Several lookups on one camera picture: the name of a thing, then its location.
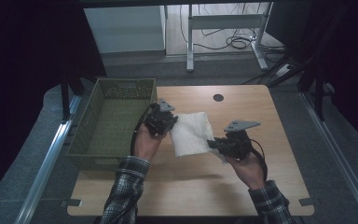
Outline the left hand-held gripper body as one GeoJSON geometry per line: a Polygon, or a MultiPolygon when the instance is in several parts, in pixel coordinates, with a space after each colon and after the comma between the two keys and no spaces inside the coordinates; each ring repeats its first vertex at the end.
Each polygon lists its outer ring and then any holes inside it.
{"type": "Polygon", "coordinates": [[[172,113],[174,107],[160,99],[159,103],[153,103],[145,118],[145,127],[154,135],[163,135],[172,129],[174,124],[170,123],[170,117],[174,116],[172,113]]]}

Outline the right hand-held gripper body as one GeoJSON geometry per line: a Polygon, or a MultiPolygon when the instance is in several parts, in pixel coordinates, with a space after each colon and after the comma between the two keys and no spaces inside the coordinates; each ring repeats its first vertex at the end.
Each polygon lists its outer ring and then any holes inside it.
{"type": "Polygon", "coordinates": [[[257,156],[261,155],[254,149],[251,138],[248,136],[246,129],[259,126],[258,121],[233,120],[224,129],[227,140],[223,149],[225,156],[235,159],[245,159],[250,153],[257,156]]]}

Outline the white patterned cloth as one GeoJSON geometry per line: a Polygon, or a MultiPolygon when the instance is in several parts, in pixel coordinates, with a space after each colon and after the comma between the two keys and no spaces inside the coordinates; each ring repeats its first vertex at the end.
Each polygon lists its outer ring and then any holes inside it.
{"type": "Polygon", "coordinates": [[[213,153],[222,163],[225,157],[215,148],[210,148],[208,142],[213,141],[213,129],[205,112],[177,114],[177,122],[170,130],[175,157],[213,153]]]}

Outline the green woven basket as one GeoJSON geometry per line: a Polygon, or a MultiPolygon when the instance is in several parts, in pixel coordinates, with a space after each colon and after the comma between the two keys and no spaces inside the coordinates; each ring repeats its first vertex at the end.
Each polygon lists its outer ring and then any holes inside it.
{"type": "Polygon", "coordinates": [[[76,125],[67,156],[81,171],[114,171],[130,154],[140,117],[156,102],[153,78],[100,78],[76,125]]]}

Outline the person's left hand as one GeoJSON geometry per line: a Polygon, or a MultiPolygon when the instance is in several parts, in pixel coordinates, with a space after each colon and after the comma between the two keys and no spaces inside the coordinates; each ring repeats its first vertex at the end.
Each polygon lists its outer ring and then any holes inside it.
{"type": "Polygon", "coordinates": [[[141,159],[150,161],[158,152],[164,135],[154,136],[142,124],[136,134],[133,154],[141,159]]]}

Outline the person's right hand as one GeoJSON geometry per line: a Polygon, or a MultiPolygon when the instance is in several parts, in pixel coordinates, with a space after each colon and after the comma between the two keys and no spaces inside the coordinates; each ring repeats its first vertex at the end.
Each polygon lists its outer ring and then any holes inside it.
{"type": "Polygon", "coordinates": [[[226,160],[234,169],[237,177],[250,190],[257,190],[265,187],[263,169],[257,156],[250,154],[242,161],[238,161],[231,157],[226,157],[226,160]]]}

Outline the white power strip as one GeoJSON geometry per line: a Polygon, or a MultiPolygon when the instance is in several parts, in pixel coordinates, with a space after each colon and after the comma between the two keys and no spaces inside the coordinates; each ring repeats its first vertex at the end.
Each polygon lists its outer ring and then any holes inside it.
{"type": "Polygon", "coordinates": [[[291,64],[287,63],[276,72],[275,76],[281,77],[281,76],[285,75],[286,73],[288,73],[292,68],[293,68],[293,66],[291,64]]]}

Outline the black stand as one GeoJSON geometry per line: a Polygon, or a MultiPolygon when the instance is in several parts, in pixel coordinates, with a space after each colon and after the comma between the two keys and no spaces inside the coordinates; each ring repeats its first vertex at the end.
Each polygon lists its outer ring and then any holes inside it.
{"type": "Polygon", "coordinates": [[[317,56],[310,56],[305,62],[296,65],[288,72],[268,84],[269,88],[273,88],[283,83],[285,80],[302,73],[300,80],[296,87],[299,91],[308,91],[312,84],[315,84],[314,92],[314,112],[317,117],[324,121],[323,114],[323,98],[324,98],[324,75],[319,66],[319,59],[317,56]]]}
{"type": "Polygon", "coordinates": [[[67,121],[70,118],[70,102],[69,89],[72,90],[76,96],[81,96],[85,88],[78,75],[68,75],[62,73],[61,75],[61,92],[62,92],[62,120],[67,121]]]}

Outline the white cabinet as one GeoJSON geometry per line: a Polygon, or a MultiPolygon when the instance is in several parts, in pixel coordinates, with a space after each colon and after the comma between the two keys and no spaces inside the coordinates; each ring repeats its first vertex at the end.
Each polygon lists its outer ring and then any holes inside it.
{"type": "Polygon", "coordinates": [[[165,10],[152,7],[85,8],[101,53],[165,50],[165,10]]]}

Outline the dark curtain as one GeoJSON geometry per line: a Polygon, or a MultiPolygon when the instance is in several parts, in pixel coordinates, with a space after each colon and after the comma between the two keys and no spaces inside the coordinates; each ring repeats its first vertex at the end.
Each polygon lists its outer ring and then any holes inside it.
{"type": "Polygon", "coordinates": [[[317,56],[334,93],[332,103],[358,132],[358,0],[300,0],[310,4],[302,41],[292,52],[300,63],[317,56]]]}
{"type": "Polygon", "coordinates": [[[0,0],[0,180],[21,150],[45,93],[102,77],[102,58],[81,0],[0,0]]]}

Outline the aluminium rail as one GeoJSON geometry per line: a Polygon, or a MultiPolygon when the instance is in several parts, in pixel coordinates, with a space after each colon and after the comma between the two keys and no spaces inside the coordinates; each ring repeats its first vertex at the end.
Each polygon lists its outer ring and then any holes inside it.
{"type": "Polygon", "coordinates": [[[331,132],[328,129],[325,122],[322,121],[319,118],[319,116],[316,114],[316,112],[314,111],[314,109],[313,109],[314,104],[313,104],[312,100],[309,98],[309,96],[306,93],[303,93],[303,92],[301,92],[299,94],[299,96],[303,100],[303,102],[310,114],[312,121],[314,122],[322,139],[324,140],[324,143],[326,144],[328,150],[332,154],[332,158],[335,161],[337,168],[341,172],[341,175],[343,176],[349,189],[351,190],[351,193],[352,193],[355,201],[358,203],[358,178],[355,175],[355,172],[350,167],[350,164],[344,157],[344,154],[342,153],[339,145],[337,144],[336,139],[331,134],[331,132]]]}
{"type": "Polygon", "coordinates": [[[73,116],[77,111],[80,101],[80,96],[74,96],[69,104],[69,118],[67,121],[63,121],[60,124],[57,132],[55,133],[48,152],[13,224],[30,224],[35,209],[48,183],[51,172],[53,171],[55,163],[59,158],[62,146],[73,123],[73,116]]]}

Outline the white metal desk frame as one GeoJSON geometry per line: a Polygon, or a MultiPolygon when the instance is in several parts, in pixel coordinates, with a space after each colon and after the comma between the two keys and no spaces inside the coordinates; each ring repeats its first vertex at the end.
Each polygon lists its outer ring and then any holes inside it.
{"type": "Polygon", "coordinates": [[[265,32],[272,3],[268,2],[262,14],[242,14],[242,15],[212,15],[194,16],[192,6],[188,6],[187,17],[187,52],[186,52],[186,71],[194,71],[194,44],[193,31],[202,29],[239,29],[255,28],[256,37],[251,42],[252,50],[262,71],[269,69],[266,60],[261,53],[261,40],[265,32]]]}

